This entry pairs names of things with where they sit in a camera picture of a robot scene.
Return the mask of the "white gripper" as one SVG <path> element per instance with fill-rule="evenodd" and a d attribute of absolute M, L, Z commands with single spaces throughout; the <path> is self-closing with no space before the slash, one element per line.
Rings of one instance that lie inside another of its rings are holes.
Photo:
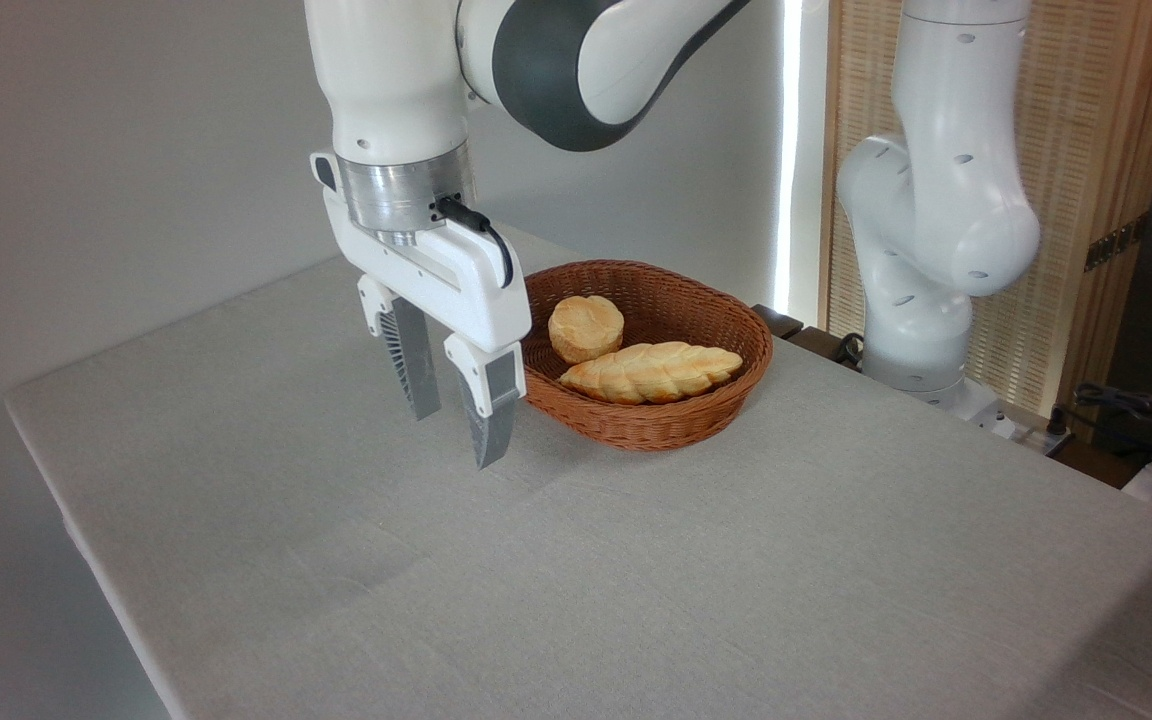
<path fill-rule="evenodd" d="M 416 232 L 411 245 L 385 242 L 349 219 L 338 158 L 314 152 L 311 164 L 338 247 L 365 274 L 357 288 L 367 329 L 387 348 L 415 418 L 442 407 L 430 314 L 454 332 L 444 350 L 460 373 L 476 465 L 492 465 L 506 455 L 518 402 L 526 395 L 515 341 L 530 332 L 532 316 L 517 252 L 457 222 Z"/>

